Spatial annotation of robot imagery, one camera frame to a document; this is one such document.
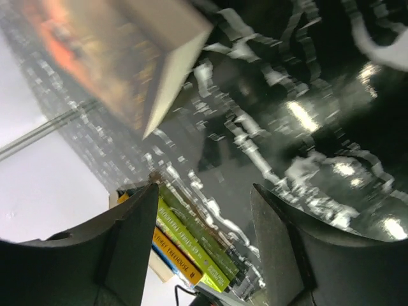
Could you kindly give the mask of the Tale of Two Cities book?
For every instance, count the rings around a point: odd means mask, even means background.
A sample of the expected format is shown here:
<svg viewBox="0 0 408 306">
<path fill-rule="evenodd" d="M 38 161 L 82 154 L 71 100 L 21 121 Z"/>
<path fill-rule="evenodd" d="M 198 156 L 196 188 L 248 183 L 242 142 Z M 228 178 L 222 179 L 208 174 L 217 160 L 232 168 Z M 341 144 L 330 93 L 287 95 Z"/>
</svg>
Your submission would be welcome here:
<svg viewBox="0 0 408 306">
<path fill-rule="evenodd" d="M 17 1 L 47 54 L 123 124 L 163 121 L 212 24 L 187 1 Z"/>
</svg>

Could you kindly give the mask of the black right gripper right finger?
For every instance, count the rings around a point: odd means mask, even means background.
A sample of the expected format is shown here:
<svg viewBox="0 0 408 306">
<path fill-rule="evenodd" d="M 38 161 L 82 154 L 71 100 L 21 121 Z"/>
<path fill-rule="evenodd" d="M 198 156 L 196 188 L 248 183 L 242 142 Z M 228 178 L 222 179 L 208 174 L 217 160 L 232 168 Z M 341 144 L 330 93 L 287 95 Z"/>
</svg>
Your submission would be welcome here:
<svg viewBox="0 0 408 306">
<path fill-rule="evenodd" d="M 406 305 L 407 240 L 346 232 L 302 212 L 260 184 L 251 210 L 270 305 Z"/>
</svg>

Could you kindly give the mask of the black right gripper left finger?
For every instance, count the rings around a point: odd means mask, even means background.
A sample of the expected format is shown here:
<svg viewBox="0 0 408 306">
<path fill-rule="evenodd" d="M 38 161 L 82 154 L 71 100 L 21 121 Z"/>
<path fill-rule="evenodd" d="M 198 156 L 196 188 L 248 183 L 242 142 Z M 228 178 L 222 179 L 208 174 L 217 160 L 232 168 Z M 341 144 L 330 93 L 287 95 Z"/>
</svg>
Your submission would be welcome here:
<svg viewBox="0 0 408 306">
<path fill-rule="evenodd" d="M 2 305 L 139 305 L 159 188 L 46 240 L 1 242 Z"/>
</svg>

